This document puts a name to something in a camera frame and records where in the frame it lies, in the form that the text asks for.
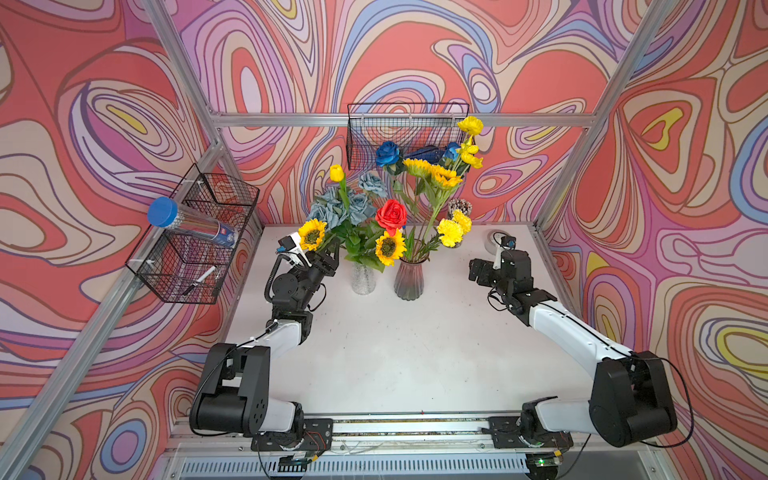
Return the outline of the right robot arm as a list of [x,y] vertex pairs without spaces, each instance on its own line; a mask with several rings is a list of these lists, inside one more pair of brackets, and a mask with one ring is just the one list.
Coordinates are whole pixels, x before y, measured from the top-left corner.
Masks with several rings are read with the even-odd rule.
[[535,445],[549,433],[577,432],[624,447],[676,430],[663,360],[601,334],[536,287],[527,252],[503,250],[493,261],[470,260],[468,268],[470,281],[489,288],[502,310],[553,341],[592,381],[586,399],[551,396],[524,403],[518,420],[522,441]]

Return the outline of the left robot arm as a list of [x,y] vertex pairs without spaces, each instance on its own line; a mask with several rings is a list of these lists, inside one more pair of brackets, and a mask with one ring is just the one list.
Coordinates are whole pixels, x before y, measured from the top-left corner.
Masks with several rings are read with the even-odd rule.
[[303,344],[311,333],[313,295],[339,267],[339,247],[307,253],[279,253],[265,285],[272,315],[265,331],[240,344],[218,343],[209,350],[189,413],[200,436],[241,434],[286,448],[305,438],[300,403],[270,394],[271,363]]

